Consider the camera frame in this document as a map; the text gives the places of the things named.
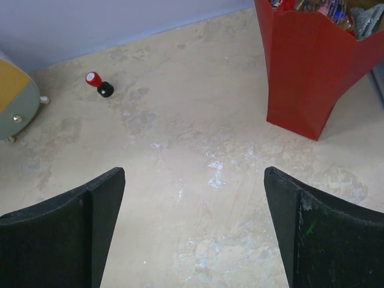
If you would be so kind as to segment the red paper bag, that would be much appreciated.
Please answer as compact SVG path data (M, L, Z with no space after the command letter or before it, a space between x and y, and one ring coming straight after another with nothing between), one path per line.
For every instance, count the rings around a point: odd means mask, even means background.
M383 32L358 41L320 12L256 1L268 77L266 120L318 140L341 96L383 60Z

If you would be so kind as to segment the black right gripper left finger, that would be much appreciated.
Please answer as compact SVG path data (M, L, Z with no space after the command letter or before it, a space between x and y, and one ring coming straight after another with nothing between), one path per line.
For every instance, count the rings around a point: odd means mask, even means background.
M124 189L115 167L1 216L1 287L100 287Z

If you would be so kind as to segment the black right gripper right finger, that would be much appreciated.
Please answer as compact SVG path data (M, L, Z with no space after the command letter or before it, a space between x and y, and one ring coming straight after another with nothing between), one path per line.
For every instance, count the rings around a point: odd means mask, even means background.
M383 214L268 167L264 188L289 287L383 287Z

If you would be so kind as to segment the red candy bag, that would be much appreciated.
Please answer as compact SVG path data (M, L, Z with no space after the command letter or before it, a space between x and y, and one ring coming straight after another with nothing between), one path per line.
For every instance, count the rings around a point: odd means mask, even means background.
M269 1L276 11L319 12L334 24L355 36L355 24L346 1L342 0L273 0Z

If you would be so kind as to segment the silver foil snack packet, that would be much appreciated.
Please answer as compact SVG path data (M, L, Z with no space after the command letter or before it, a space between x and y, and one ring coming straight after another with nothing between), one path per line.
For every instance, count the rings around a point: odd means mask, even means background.
M355 37L360 41L379 30L383 17L383 4L377 4L367 10L353 7L350 13L355 23Z

